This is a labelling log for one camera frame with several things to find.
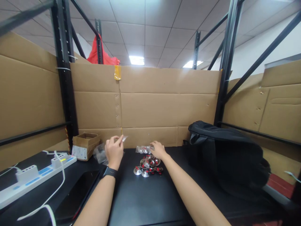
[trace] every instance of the small open cardboard box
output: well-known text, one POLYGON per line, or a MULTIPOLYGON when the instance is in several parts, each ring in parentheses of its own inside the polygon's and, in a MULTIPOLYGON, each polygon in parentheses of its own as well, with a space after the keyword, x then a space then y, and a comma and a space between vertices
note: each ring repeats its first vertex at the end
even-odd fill
POLYGON ((100 135, 95 133, 82 133, 73 137, 72 155, 76 156, 78 160, 88 161, 100 140, 100 135))

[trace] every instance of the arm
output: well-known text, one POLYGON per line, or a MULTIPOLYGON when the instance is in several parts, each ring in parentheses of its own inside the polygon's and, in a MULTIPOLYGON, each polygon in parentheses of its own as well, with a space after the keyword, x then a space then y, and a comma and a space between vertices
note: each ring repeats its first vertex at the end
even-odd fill
MULTIPOLYGON (((118 170, 123 156, 123 135, 114 143, 118 136, 106 141, 105 151, 109 161, 108 167, 118 170)), ((111 210, 115 178, 105 176, 100 180, 91 197, 87 201, 74 226, 106 226, 111 210)))
POLYGON ((200 186, 166 153, 164 146, 157 141, 151 144, 155 148, 152 154, 164 162, 194 223, 197 226, 231 226, 200 186))

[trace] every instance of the black metal shelving rack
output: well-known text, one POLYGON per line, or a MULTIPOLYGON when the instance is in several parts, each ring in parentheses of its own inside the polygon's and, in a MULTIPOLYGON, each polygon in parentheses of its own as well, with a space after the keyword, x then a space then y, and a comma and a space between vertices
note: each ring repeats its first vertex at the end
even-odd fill
MULTIPOLYGON (((216 59, 222 52, 220 69, 222 69, 221 81, 219 86, 219 94, 216 106, 216 113, 214 117, 215 126, 229 126, 238 130, 249 132, 258 136, 269 138, 278 142, 286 143, 289 145, 294 145, 301 148, 301 144, 289 140, 285 140, 280 137, 274 137, 268 134, 263 134, 257 131, 252 131, 249 129, 241 128, 235 125, 222 122, 224 106, 233 95, 233 93, 243 84, 244 81, 255 71, 255 69, 266 59, 266 57, 279 45, 279 43, 295 28, 295 26, 301 21, 301 11, 297 13, 295 18, 286 26, 286 28, 279 34, 279 36, 271 43, 271 45, 263 52, 263 54, 256 60, 256 62, 250 67, 250 69, 242 76, 238 83, 227 93, 228 81, 230 78, 230 70, 234 54, 234 46, 236 33, 238 29, 238 24, 242 12, 243 2, 245 0, 231 0, 228 13, 211 29, 211 31, 200 40, 200 32, 196 32, 195 39, 195 51, 193 56, 193 69, 197 69, 198 61, 198 48, 199 46, 227 19, 227 26, 225 30, 225 37, 222 41, 218 51, 208 70, 211 70, 216 59)), ((103 64, 103 53, 102 53, 102 42, 99 37, 101 35, 101 23, 100 20, 95 20, 95 27, 91 24, 81 7, 78 5, 76 0, 71 0, 76 9, 79 11, 83 19, 87 22, 89 27, 92 29, 97 38, 97 48, 98 48, 98 63, 103 64)), ((7 139, 0 140, 0 146, 9 144, 18 140, 22 140, 31 136, 35 136, 56 128, 63 126, 67 127, 69 143, 72 147, 72 137, 78 135, 78 125, 77 125, 77 115, 75 109, 74 100, 74 90, 72 85, 72 76, 70 70, 70 62, 74 62, 73 45, 72 38, 80 52, 80 55, 86 58, 79 40, 76 36, 75 30, 71 24, 69 2, 68 0, 47 0, 30 10, 21 12, 3 22, 0 23, 0 36, 6 34, 10 30, 16 28, 17 26, 25 23, 26 21, 32 19, 33 17, 39 15, 40 13, 50 9, 51 18, 54 28, 54 39, 55 48, 57 56, 58 67, 65 68, 59 69, 60 86, 61 86, 61 96, 63 100, 63 109, 65 114, 65 123, 53 125, 44 129, 35 130, 29 133, 20 134, 18 136, 10 137, 7 139)), ((297 183, 294 189, 294 193, 291 199, 293 202, 301 205, 301 184, 297 183)), ((294 218, 288 218, 288 221, 284 220, 283 225, 290 225, 289 221, 294 220, 294 218)))

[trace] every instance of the drop ceiling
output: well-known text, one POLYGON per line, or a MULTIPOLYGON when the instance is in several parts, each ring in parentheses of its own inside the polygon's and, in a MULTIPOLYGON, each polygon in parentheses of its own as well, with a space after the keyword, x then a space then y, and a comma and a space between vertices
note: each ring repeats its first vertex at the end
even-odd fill
MULTIPOLYGON (((43 0, 0 0, 0 21, 43 0)), ((105 51, 121 65, 129 55, 145 57, 146 67, 182 68, 193 59, 195 32, 201 38, 228 12, 230 0, 77 0, 87 17, 101 20, 105 51)), ((94 33, 70 4, 75 31, 90 45, 94 33)), ((236 46, 264 32, 301 9, 299 0, 245 0, 236 46)), ((199 48, 200 66, 207 66, 224 38, 224 22, 199 48)), ((49 11, 14 30, 55 54, 49 11)))

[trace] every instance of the hand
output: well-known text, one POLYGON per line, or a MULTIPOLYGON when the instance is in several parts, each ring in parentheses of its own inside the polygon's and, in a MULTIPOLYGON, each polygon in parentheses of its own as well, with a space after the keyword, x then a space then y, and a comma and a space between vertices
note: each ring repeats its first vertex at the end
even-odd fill
POLYGON ((163 160, 166 156, 168 156, 164 146, 160 142, 154 141, 151 145, 154 146, 154 150, 150 149, 150 151, 156 158, 163 160))
POLYGON ((114 136, 106 141, 104 149, 106 151, 106 156, 108 159, 108 167, 114 170, 118 170, 120 166, 121 159, 123 157, 123 135, 121 137, 114 136))

